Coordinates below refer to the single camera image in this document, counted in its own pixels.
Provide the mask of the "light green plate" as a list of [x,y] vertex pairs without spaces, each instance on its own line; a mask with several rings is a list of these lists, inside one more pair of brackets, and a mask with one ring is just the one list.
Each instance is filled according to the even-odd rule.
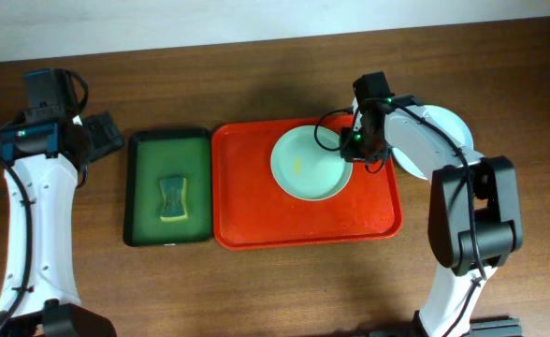
[[344,189],[353,165],[338,151],[323,149],[314,138],[314,125],[303,125],[283,134],[270,156],[271,174],[288,195],[306,201],[332,198]]

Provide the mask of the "light blue plate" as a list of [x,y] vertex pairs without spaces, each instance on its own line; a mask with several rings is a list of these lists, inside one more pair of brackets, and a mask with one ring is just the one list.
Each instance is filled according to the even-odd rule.
[[[453,143],[461,147],[469,163],[474,159],[474,142],[466,123],[452,111],[434,105],[409,106],[419,117],[439,127]],[[420,125],[403,110],[396,110],[385,119],[385,139],[399,165],[409,174],[429,181],[432,172],[445,165],[460,165],[452,148],[437,133]]]

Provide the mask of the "green and yellow sponge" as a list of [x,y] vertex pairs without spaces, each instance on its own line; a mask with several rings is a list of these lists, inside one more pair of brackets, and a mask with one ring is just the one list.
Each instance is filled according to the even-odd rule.
[[163,197],[160,219],[164,222],[187,219],[187,180],[180,176],[164,179],[160,181],[160,188]]

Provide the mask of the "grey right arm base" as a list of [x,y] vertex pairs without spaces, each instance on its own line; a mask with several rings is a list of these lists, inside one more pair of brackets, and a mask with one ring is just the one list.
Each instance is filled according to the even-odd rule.
[[520,320],[506,318],[470,324],[468,337],[523,337]]

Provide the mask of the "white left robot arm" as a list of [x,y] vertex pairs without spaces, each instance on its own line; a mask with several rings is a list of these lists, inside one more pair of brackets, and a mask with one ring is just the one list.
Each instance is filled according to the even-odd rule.
[[7,126],[0,164],[9,201],[0,336],[113,336],[82,308],[72,258],[72,206],[90,163],[120,150],[109,113]]

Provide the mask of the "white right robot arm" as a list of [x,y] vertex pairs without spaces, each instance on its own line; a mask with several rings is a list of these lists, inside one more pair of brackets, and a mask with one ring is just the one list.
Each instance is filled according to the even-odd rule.
[[378,336],[520,336],[516,318],[472,320],[485,285],[523,243],[513,163],[461,144],[411,95],[356,99],[357,156],[375,140],[402,151],[430,183],[427,235],[437,260],[432,288],[412,321]]

